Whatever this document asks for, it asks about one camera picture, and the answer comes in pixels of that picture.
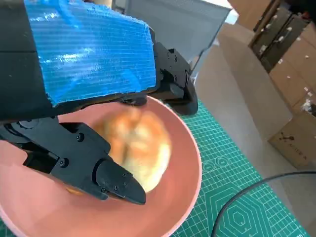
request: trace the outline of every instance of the cardboard box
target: cardboard box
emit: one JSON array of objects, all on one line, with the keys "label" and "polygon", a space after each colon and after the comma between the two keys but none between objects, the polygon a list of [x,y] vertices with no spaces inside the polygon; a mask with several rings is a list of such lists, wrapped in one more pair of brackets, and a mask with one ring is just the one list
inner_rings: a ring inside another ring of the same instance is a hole
[{"label": "cardboard box", "polygon": [[302,111],[269,142],[298,169],[316,161],[316,117]]},{"label": "cardboard box", "polygon": [[300,99],[294,106],[292,106],[292,111],[294,114],[299,114],[302,112],[302,106],[305,104],[306,100],[309,99],[312,103],[316,104],[316,94],[315,92],[308,91],[306,95]]},{"label": "cardboard box", "polygon": [[301,37],[316,48],[316,28],[314,23],[310,23],[302,32]]},{"label": "cardboard box", "polygon": [[270,77],[291,107],[309,90],[307,83],[286,60],[280,61],[273,68]]},{"label": "cardboard box", "polygon": [[316,90],[316,48],[299,37],[285,53],[283,60],[289,62],[309,87]]}]

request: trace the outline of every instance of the blue tape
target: blue tape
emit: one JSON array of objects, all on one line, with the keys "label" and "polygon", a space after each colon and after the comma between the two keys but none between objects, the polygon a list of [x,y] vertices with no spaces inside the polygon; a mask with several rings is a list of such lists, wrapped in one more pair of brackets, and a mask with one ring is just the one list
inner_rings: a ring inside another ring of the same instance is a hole
[{"label": "blue tape", "polygon": [[149,26],[82,0],[24,0],[53,106],[156,84]]}]

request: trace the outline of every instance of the gray floor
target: gray floor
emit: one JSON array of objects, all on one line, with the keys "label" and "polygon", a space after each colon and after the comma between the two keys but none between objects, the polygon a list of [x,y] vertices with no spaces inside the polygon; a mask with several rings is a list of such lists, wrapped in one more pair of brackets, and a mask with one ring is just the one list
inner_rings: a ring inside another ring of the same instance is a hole
[{"label": "gray floor", "polygon": [[[247,47],[253,33],[225,25],[196,81],[198,96],[263,177],[296,170],[267,140],[292,114]],[[316,236],[316,178],[274,181],[271,187]]]}]

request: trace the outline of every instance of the bun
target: bun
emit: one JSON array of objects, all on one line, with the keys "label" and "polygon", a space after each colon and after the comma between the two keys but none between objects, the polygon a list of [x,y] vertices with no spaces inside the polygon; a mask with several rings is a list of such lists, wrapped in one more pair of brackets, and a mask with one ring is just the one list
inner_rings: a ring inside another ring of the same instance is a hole
[{"label": "bun", "polygon": [[109,155],[133,174],[145,192],[158,185],[168,167],[171,141],[154,113],[130,107],[92,128],[110,143]]}]

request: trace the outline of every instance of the pink bowl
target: pink bowl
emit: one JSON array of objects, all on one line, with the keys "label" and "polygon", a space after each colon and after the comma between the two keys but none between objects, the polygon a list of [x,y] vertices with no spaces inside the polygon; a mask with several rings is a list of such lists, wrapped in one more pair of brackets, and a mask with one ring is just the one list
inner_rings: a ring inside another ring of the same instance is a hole
[{"label": "pink bowl", "polygon": [[[60,116],[61,122],[92,125],[120,103],[90,106]],[[168,107],[148,98],[143,110],[156,113],[170,131],[172,156],[159,185],[144,206],[88,195],[22,165],[26,154],[0,142],[0,217],[19,237],[160,237],[171,235],[188,217],[201,186],[201,159],[189,129]]]}]

